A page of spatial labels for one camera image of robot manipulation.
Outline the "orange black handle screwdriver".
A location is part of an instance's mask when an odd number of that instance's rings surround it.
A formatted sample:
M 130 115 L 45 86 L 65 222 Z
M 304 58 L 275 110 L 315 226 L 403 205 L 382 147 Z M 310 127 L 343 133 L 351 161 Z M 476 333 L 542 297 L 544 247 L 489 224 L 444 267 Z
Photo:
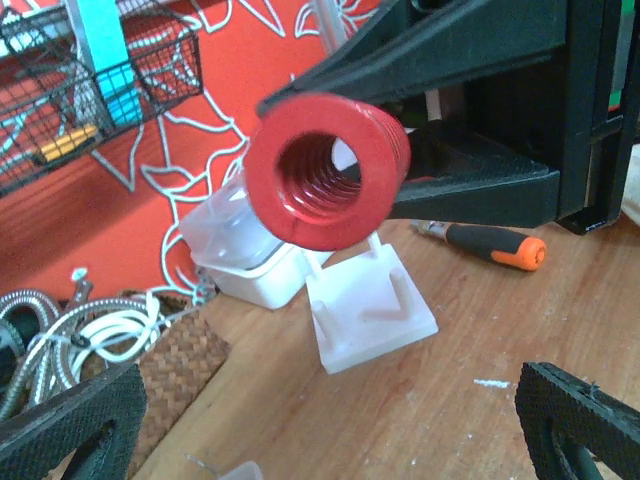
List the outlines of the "orange black handle screwdriver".
M 423 220 L 412 220 L 411 225 L 420 234 L 438 238 L 477 258 L 522 271 L 536 271 L 546 259 L 543 240 L 506 228 Z

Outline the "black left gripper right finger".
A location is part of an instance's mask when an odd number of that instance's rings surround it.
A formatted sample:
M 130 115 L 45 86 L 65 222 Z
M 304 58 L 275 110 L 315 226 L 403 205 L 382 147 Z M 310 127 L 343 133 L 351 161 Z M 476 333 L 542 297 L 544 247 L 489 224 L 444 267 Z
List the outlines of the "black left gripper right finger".
M 539 479 L 639 477 L 639 412 L 548 362 L 525 362 L 515 408 Z

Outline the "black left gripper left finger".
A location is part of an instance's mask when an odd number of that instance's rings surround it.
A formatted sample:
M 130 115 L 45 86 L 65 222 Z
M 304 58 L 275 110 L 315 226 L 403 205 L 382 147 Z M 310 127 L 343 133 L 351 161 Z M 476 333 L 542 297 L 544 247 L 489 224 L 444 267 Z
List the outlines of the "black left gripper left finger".
M 71 456 L 64 479 L 124 479 L 146 408 L 137 364 L 105 370 L 1 424 L 1 477 L 42 479 Z

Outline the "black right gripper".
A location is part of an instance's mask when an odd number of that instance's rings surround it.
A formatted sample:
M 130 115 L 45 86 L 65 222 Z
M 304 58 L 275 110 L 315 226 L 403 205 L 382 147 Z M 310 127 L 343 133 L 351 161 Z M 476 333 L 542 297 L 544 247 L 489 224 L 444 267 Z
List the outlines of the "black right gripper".
M 555 222 L 583 235 L 621 211 L 625 91 L 614 81 L 624 68 L 621 1 L 450 1 L 429 14 L 384 1 L 256 111 L 306 92 L 381 105 L 467 81 L 461 120 L 445 114 L 408 134 L 389 217 Z

